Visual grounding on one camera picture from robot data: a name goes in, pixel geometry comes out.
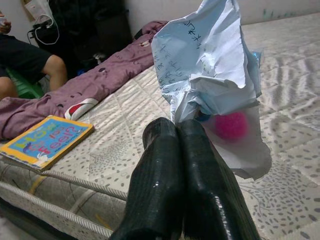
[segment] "magenta ball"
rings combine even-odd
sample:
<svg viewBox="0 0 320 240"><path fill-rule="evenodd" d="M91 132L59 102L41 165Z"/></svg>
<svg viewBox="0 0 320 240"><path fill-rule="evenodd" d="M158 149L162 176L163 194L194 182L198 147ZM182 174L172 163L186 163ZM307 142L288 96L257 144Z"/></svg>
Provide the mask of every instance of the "magenta ball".
<svg viewBox="0 0 320 240"><path fill-rule="evenodd" d="M248 128L247 117L242 112L215 116L215 134L224 140L239 140L246 136Z"/></svg>

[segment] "book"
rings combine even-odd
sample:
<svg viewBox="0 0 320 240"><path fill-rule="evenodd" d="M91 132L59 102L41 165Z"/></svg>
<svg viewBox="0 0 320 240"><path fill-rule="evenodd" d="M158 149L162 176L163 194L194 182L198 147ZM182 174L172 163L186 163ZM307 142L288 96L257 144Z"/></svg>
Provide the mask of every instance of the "book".
<svg viewBox="0 0 320 240"><path fill-rule="evenodd" d="M93 131L92 124L48 116L0 147L0 154L9 158L6 162L10 164L43 172Z"/></svg>

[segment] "green chair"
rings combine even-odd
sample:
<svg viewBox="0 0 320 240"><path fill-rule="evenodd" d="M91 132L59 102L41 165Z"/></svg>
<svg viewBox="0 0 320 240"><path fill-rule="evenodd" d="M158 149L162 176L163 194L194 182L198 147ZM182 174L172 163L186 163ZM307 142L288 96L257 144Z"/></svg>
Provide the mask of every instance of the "green chair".
<svg viewBox="0 0 320 240"><path fill-rule="evenodd" d="M35 84L29 83L23 76L11 68L7 68L6 72L16 86L20 98L39 99L44 95L44 91L38 82Z"/></svg>

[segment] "bed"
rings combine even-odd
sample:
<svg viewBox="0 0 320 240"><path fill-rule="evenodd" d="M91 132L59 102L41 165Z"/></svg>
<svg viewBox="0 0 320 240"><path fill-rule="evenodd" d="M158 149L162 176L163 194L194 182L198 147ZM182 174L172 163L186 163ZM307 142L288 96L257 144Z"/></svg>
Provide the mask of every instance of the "bed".
<svg viewBox="0 0 320 240"><path fill-rule="evenodd" d="M250 49L264 50L260 122L272 168L237 177L266 240L318 239L320 232L320 13L243 26ZM106 240L124 215L142 132L170 117L154 67L131 79L79 121L96 131L38 175L0 157L0 196L79 240Z"/></svg>

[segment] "person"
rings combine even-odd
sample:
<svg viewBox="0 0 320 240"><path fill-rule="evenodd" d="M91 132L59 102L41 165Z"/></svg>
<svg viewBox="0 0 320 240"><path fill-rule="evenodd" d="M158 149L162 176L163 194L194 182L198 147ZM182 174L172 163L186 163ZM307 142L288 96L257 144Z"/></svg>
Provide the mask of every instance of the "person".
<svg viewBox="0 0 320 240"><path fill-rule="evenodd" d="M66 65L60 57L9 36L10 30L10 21L0 24L0 101L6 97L18 97L6 68L17 71L30 81L40 73L49 75L51 91L67 82Z"/></svg>

